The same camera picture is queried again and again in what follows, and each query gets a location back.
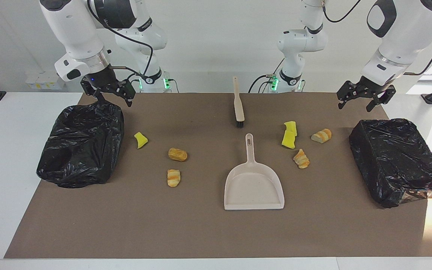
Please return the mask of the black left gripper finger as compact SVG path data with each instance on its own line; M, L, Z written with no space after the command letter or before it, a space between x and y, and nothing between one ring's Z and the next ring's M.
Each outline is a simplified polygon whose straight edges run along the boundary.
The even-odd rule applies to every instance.
M371 112L376 106L389 103L389 101L392 99L395 93L396 93L396 89L393 85L390 85L386 90L380 93L371 91L370 98L372 98L372 101L370 101L370 103L367 104L366 111Z
M344 82L337 91L337 98L339 100L338 108L342 110L348 101L355 99L354 84L350 81Z

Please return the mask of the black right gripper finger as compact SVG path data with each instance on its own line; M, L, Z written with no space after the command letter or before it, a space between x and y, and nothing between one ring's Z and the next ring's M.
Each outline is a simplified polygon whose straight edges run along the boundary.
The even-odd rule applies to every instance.
M81 81L81 86L87 96L94 97L95 99L97 99L97 102L106 101L103 94L101 94L101 91L98 88L94 89L94 87L88 81Z
M125 79L121 82L120 93L127 106L131 107L136 91L134 90L134 87L132 86L132 83L129 79Z

